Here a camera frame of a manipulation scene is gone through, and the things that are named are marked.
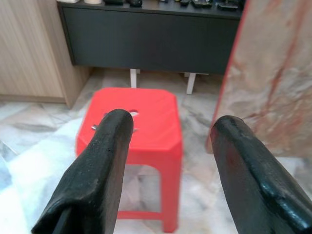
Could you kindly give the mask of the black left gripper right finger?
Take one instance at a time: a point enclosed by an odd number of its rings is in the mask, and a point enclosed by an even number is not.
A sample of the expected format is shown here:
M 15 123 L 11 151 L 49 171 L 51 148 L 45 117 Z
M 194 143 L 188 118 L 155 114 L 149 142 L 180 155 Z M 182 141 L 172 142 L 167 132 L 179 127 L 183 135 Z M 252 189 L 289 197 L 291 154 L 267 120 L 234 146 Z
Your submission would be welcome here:
M 311 233 L 311 200 L 242 119 L 220 117 L 210 138 L 240 234 Z

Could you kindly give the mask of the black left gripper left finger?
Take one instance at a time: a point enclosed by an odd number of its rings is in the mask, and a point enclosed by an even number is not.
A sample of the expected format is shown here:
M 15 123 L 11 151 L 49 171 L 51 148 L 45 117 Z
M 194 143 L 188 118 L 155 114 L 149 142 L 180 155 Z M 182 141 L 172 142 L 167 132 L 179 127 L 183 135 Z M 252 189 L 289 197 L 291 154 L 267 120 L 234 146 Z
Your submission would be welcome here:
M 112 234 L 133 133 L 129 112 L 109 112 L 56 186 L 34 234 Z

